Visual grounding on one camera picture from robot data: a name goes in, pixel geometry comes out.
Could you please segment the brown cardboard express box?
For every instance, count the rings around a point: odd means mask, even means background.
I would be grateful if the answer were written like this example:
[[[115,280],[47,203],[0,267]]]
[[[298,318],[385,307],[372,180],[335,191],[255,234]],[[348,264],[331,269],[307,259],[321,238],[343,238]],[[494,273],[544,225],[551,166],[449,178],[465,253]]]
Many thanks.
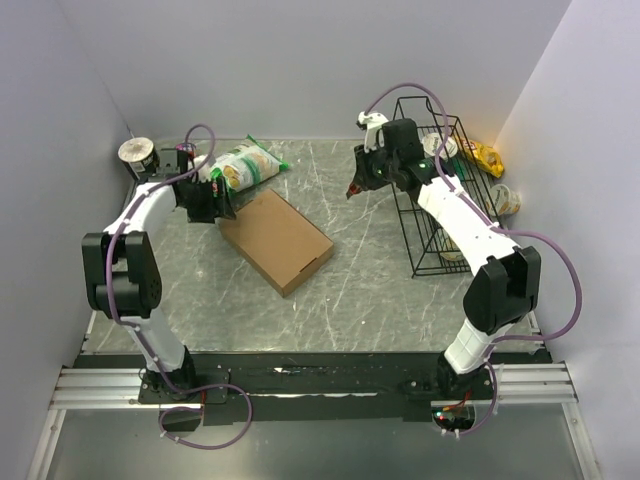
[[[283,298],[333,255],[334,243],[281,195],[267,189],[220,223],[222,237]]]

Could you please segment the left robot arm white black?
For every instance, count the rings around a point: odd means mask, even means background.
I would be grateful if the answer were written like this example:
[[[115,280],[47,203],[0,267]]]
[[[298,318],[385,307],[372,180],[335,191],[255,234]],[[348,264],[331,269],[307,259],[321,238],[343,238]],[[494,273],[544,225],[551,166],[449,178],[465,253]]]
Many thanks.
[[[120,216],[81,243],[88,302],[123,327],[144,356],[151,389],[185,402],[203,391],[192,355],[160,308],[162,279],[151,237],[176,208],[193,223],[235,216],[226,182],[212,175],[211,152],[163,149]]]

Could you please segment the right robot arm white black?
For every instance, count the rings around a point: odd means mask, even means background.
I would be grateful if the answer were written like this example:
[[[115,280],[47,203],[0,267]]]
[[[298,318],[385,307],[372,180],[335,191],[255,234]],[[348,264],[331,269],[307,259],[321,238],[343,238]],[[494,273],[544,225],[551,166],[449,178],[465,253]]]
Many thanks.
[[[463,298],[465,319],[436,370],[439,391],[459,398],[471,388],[494,342],[536,307],[541,256],[498,232],[455,170],[439,156],[426,155],[413,120],[362,112],[357,125],[364,142],[354,150],[356,171],[346,195],[396,186],[437,221],[473,275]]]

